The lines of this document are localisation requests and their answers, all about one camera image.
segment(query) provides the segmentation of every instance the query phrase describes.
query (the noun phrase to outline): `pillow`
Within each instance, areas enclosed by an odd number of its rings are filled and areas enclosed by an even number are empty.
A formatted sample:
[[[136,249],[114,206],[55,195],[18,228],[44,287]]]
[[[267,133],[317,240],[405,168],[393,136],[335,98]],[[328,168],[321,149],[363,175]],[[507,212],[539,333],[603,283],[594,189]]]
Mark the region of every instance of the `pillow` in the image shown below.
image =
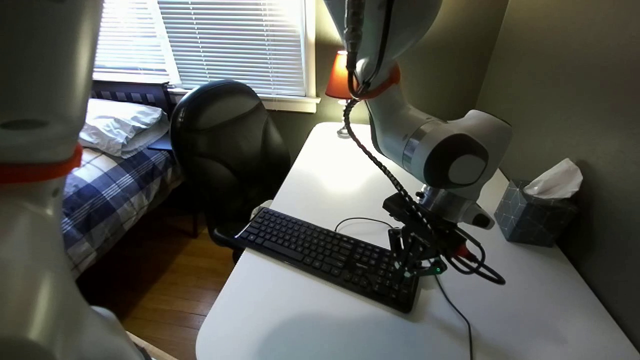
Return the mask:
[[[89,99],[78,141],[84,147],[128,158],[169,130],[160,108],[103,99]]]

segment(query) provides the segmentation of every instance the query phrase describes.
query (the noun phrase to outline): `wall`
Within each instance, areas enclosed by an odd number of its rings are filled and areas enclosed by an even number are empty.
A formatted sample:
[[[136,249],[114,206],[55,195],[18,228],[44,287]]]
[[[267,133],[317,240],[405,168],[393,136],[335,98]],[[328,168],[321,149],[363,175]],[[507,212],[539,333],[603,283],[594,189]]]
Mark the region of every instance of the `wall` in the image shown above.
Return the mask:
[[[511,0],[477,102],[513,125],[502,169],[533,179],[569,157],[579,218],[559,242],[640,347],[640,2]]]
[[[507,0],[444,1],[425,37],[399,59],[403,90],[418,109],[445,120],[474,108]],[[317,113],[272,111],[272,117],[295,158],[318,123],[341,121],[342,106],[324,95],[340,37],[322,0],[316,1],[316,84],[322,98]],[[363,104],[354,122],[368,122]]]

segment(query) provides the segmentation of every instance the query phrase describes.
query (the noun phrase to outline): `black office chair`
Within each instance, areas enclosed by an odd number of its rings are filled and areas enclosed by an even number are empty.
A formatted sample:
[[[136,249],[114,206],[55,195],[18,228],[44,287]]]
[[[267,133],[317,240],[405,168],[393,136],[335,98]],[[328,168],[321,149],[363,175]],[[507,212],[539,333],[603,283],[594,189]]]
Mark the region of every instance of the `black office chair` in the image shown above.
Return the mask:
[[[278,129],[249,86],[223,80],[180,100],[170,134],[186,181],[199,194],[212,240],[233,249],[237,261],[243,249],[229,236],[248,223],[256,206],[273,199],[291,168]]]

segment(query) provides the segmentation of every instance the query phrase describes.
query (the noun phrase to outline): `blue plaid bedspread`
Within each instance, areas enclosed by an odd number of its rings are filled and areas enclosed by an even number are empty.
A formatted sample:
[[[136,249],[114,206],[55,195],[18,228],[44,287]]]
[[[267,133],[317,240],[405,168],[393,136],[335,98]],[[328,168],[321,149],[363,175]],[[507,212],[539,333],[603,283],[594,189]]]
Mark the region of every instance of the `blue plaid bedspread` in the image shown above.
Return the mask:
[[[109,250],[180,175],[166,151],[143,150],[130,158],[84,149],[82,165],[67,177],[62,234],[75,277]]]

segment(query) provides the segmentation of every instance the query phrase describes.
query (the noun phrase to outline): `black keyboard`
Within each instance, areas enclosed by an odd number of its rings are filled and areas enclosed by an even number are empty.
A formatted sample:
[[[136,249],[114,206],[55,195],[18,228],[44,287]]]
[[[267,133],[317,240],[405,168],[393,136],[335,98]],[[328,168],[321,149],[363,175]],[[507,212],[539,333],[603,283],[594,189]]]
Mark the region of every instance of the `black keyboard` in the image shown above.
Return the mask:
[[[260,210],[236,241],[403,313],[413,308],[418,280],[393,284],[387,249],[268,208]]]

